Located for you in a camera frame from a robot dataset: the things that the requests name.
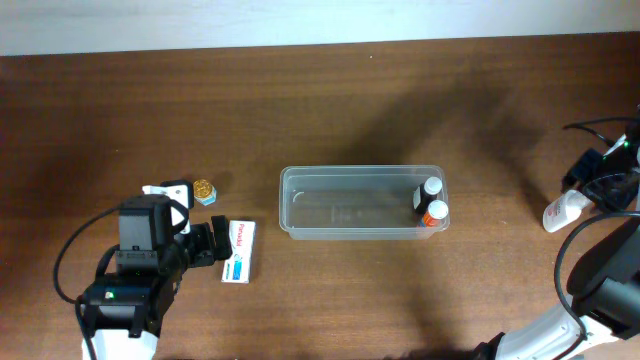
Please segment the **white calamine lotion bottle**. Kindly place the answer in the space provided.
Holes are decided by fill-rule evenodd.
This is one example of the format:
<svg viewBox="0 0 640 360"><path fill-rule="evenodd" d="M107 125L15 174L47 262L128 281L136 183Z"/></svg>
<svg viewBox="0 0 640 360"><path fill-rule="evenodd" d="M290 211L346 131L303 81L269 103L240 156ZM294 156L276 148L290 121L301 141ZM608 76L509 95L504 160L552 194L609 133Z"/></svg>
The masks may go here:
<svg viewBox="0 0 640 360"><path fill-rule="evenodd" d="M554 233L577 220L582 211L590 206L592 201L578 190L568 190L543 212L542 224L549 233Z"/></svg>

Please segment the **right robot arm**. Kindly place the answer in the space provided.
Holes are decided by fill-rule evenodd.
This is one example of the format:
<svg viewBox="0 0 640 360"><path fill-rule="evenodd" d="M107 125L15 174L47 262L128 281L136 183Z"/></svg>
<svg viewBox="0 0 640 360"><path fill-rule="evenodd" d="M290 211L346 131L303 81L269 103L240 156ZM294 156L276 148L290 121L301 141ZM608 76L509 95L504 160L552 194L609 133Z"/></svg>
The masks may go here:
<svg viewBox="0 0 640 360"><path fill-rule="evenodd" d="M562 194L543 213L543 227L574 228L556 256L558 305L530 325L479 344L475 359L571 359L592 347L639 333L639 145L628 135L605 153L589 150L566 174ZM587 228L622 225L585 252L561 279L571 243Z"/></svg>

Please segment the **orange bottle white cap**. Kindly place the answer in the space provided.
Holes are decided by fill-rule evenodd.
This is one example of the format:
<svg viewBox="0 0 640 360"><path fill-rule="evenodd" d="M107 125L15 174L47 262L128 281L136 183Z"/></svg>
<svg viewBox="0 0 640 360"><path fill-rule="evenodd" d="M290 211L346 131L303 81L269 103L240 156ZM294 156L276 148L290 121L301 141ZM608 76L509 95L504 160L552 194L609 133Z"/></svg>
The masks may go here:
<svg viewBox="0 0 640 360"><path fill-rule="evenodd" d="M449 214L449 207L446 202L442 200L431 201L425 214L419 220L420 227L436 227L438 226Z"/></svg>

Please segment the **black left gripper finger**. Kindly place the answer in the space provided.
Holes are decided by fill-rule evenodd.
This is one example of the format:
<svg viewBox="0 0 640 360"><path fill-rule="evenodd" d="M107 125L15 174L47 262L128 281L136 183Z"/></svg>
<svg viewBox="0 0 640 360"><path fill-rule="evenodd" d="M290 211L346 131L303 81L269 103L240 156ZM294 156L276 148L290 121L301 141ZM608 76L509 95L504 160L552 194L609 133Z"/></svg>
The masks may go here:
<svg viewBox="0 0 640 360"><path fill-rule="evenodd" d="M142 192L144 194L165 195L185 207L187 216L184 216L175 208L171 209L172 225L177 226L184 222L180 230L191 230L189 220L190 210L193 208L193 184L191 182L187 180L173 180L162 182L160 185L144 185Z"/></svg>
<svg viewBox="0 0 640 360"><path fill-rule="evenodd" d="M229 259L232 255L229 220L224 215L211 217L213 233L213 258Z"/></svg>

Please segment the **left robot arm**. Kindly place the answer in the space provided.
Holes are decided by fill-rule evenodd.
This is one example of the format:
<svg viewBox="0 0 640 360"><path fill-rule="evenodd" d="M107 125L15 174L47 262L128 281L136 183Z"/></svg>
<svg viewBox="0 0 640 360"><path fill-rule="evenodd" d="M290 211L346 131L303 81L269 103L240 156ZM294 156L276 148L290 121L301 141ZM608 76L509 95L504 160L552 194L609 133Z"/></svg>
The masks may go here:
<svg viewBox="0 0 640 360"><path fill-rule="evenodd" d="M119 242L75 304L84 358L152 358L186 271L231 257L225 216L190 221L195 201L213 192L202 181L165 181L118 207Z"/></svg>

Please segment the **dark bottle white cap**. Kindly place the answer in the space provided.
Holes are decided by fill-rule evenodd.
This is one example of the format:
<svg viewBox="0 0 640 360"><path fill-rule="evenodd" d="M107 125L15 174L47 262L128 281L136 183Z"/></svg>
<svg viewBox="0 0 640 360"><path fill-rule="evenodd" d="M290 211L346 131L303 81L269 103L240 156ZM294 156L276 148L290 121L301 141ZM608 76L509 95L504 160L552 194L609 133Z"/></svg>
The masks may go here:
<svg viewBox="0 0 640 360"><path fill-rule="evenodd" d="M438 198L438 194L443 188L442 180L439 177L429 177L421 183L413 193L413 209L417 215L424 215L429 204Z"/></svg>

